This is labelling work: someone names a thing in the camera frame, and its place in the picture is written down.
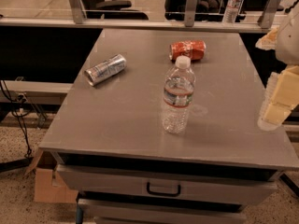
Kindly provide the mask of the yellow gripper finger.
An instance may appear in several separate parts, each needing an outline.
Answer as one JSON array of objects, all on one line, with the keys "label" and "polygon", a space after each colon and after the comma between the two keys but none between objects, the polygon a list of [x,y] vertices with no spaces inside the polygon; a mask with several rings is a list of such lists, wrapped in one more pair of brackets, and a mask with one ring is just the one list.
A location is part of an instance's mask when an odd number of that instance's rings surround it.
[{"label": "yellow gripper finger", "polygon": [[291,114],[291,110],[264,101],[259,113],[257,125],[261,130],[274,131]]},{"label": "yellow gripper finger", "polygon": [[299,66],[288,65],[280,74],[272,72],[265,98],[274,105],[295,109],[299,105]]}]

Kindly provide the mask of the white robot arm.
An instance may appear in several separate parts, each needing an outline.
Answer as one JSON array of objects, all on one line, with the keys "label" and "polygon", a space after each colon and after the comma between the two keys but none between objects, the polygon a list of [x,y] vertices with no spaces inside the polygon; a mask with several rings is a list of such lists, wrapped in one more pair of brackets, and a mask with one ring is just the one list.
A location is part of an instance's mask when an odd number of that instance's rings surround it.
[{"label": "white robot arm", "polygon": [[258,40],[258,49],[275,51],[276,58],[287,64],[267,80],[258,126],[264,131],[279,127],[299,105],[299,6],[291,9],[279,27]]}]

